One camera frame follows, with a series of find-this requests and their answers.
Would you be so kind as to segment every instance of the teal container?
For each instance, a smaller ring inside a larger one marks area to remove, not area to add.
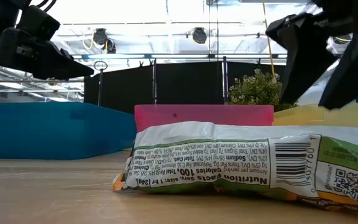
[[[132,114],[87,103],[0,103],[0,159],[84,159],[121,151]]]

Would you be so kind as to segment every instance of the green plant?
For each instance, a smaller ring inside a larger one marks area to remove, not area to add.
[[[243,76],[242,80],[234,81],[235,84],[229,89],[229,104],[274,105],[275,111],[296,107],[296,103],[279,103],[282,84],[277,74],[272,75],[256,69],[254,76]]]

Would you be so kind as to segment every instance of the wooden table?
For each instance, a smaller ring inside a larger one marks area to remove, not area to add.
[[[128,155],[0,160],[0,223],[358,223],[358,214],[285,202],[113,193],[112,179]]]

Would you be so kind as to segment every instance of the snack bag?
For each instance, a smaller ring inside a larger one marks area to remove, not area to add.
[[[358,211],[358,128],[184,122],[137,134],[113,190],[217,190]]]

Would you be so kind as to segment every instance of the black partition wall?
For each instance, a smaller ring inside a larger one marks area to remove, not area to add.
[[[153,104],[152,66],[104,72],[101,106],[134,113],[135,105]],[[85,103],[98,104],[99,75],[85,80]]]
[[[157,104],[223,104],[222,63],[157,64]]]
[[[252,76],[255,74],[255,69],[261,69],[263,72],[272,72],[272,66],[257,63],[242,63],[242,62],[228,62],[227,63],[227,82],[228,86],[234,85],[234,79],[241,79],[244,75]],[[274,65],[274,72],[278,75],[284,74],[284,65]]]

